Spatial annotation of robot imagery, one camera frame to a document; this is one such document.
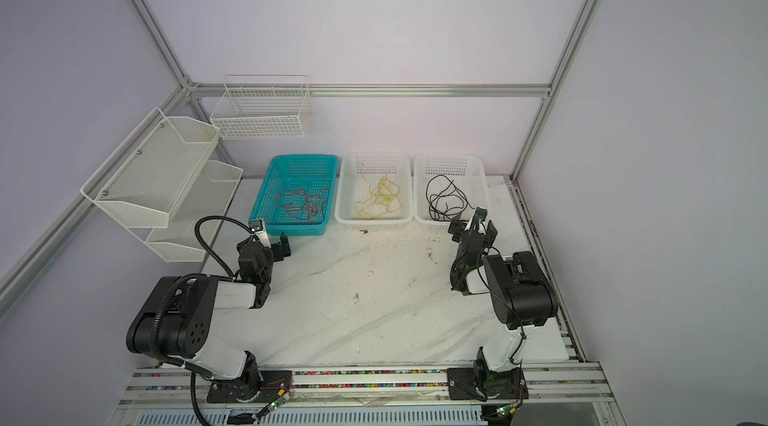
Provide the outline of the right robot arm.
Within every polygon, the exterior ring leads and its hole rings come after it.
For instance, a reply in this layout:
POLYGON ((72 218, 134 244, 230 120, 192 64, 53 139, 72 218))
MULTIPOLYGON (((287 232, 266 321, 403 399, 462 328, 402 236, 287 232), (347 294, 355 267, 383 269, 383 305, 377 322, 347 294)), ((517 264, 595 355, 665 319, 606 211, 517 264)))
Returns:
POLYGON ((454 218, 448 232, 458 244, 449 270, 451 289, 469 296, 469 279, 475 274, 502 325, 502 332, 479 348, 475 376, 479 381, 499 378, 522 366, 532 336, 557 316, 558 300, 532 253, 504 257, 494 248, 498 231, 485 211, 470 220, 454 218))

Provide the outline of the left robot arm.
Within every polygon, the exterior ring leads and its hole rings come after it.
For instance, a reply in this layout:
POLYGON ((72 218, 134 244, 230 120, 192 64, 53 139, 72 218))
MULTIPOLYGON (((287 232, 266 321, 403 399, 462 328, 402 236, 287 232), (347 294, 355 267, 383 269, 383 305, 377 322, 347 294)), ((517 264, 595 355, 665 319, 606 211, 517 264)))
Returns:
POLYGON ((214 383, 257 389, 262 377, 253 353, 238 349, 212 332, 216 311, 262 308, 271 292, 274 264, 291 256, 288 236, 269 239, 264 222, 244 224, 209 215, 194 225, 203 250, 224 270, 223 276, 191 273, 161 278, 130 325, 127 349, 163 364, 184 368, 214 383), (247 233, 237 244, 238 269, 232 270, 203 238, 202 226, 226 222, 247 233))

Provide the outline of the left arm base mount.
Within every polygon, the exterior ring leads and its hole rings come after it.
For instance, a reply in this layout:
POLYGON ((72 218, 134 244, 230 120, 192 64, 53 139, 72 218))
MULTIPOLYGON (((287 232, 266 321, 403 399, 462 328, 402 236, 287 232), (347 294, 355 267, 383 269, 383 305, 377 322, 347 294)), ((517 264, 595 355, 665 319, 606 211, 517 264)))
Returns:
POLYGON ((208 390, 209 404, 266 404, 288 392, 293 382, 290 370, 259 370, 252 378, 214 380, 208 390))

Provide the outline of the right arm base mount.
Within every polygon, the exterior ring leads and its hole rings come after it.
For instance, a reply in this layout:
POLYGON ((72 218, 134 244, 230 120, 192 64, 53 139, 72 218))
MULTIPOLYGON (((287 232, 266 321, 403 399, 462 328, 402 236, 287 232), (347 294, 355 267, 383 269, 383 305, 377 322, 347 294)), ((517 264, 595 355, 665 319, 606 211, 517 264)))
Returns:
POLYGON ((523 369, 519 366, 504 371, 492 370, 480 347, 471 367, 454 367, 446 371, 448 393, 451 400, 509 399, 524 401, 529 398, 523 369))

